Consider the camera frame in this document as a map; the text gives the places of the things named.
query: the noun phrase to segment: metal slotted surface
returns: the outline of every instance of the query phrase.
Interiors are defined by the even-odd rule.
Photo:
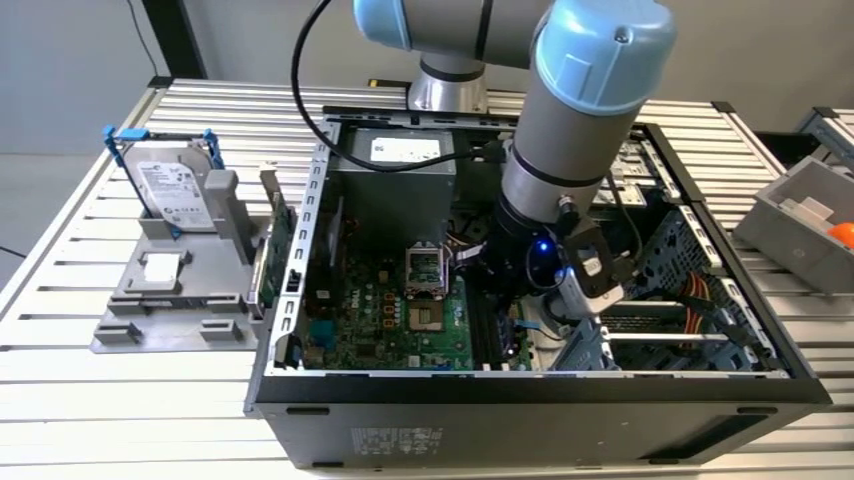
[[[515,114],[518,94],[495,93],[491,109]],[[323,104],[400,108],[399,89],[309,89]],[[774,160],[734,115],[707,103],[650,102],[640,121],[658,123],[731,228],[755,191],[778,175]],[[253,169],[276,162],[299,202],[313,145],[284,87],[176,81],[149,91],[127,126],[220,134],[223,157],[241,178],[239,196],[267,209]],[[292,478],[292,466],[263,421],[243,418],[251,352],[96,356],[88,351],[123,263],[140,234],[140,207],[103,155],[75,197],[0,295],[0,478]],[[756,281],[831,392],[835,406],[700,468],[392,471],[411,478],[620,478],[692,480],[851,478],[854,471],[852,299],[812,296],[758,253],[742,250]],[[303,472],[304,477],[320,476]],[[327,478],[335,474],[327,472]],[[365,477],[380,475],[364,472]]]
[[[854,110],[836,110],[836,114],[847,129],[854,132]]]

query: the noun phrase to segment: metal case frame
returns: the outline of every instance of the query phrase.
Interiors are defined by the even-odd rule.
[[[515,117],[325,108],[323,130],[340,121],[421,128],[511,130]],[[742,288],[787,375],[739,372],[324,372],[289,371],[301,348],[297,310],[328,151],[315,150],[291,251],[291,279],[269,335],[260,340],[247,411],[261,414],[297,467],[599,466],[703,463],[830,404],[779,320],[740,264],[724,230],[656,125],[643,129],[655,155],[696,215],[727,276]],[[273,341],[287,342],[276,349]],[[387,445],[420,443],[419,454]]]

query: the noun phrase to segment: gray wall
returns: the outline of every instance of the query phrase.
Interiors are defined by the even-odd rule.
[[[680,38],[658,98],[728,100],[760,129],[791,128],[816,104],[854,107],[854,0],[663,1]],[[285,83],[315,0],[185,2],[211,77]],[[349,4],[335,0],[317,23],[304,82],[411,79],[415,55],[360,37]],[[526,72],[488,73],[493,88],[524,89]],[[0,0],[0,153],[96,153],[101,126],[124,119],[151,74],[123,0]]]
[[[296,31],[315,0],[185,0],[217,78],[285,83]],[[756,129],[790,129],[814,105],[854,106],[854,0],[662,0],[679,40],[658,98],[730,101]],[[308,40],[305,84],[407,80],[413,54],[365,41],[352,2],[336,0]],[[341,69],[345,59],[355,64]],[[492,88],[522,90],[527,73],[492,68]]]
[[[0,153],[96,154],[152,74],[124,0],[0,0]]]

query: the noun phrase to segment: white label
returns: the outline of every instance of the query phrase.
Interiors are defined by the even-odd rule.
[[[145,255],[143,275],[147,282],[172,282],[177,275],[177,263],[181,256],[177,253],[149,253]]]
[[[425,138],[375,138],[371,141],[371,161],[420,162],[440,155],[439,140]]]
[[[180,163],[139,162],[136,169],[164,220],[181,229],[213,228],[189,167]]]
[[[351,428],[357,455],[435,455],[441,443],[441,428]]]

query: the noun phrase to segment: gray plastic tray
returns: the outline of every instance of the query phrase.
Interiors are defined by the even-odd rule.
[[[755,199],[735,236],[820,292],[854,293],[854,250],[826,233],[854,222],[854,179],[807,158]]]

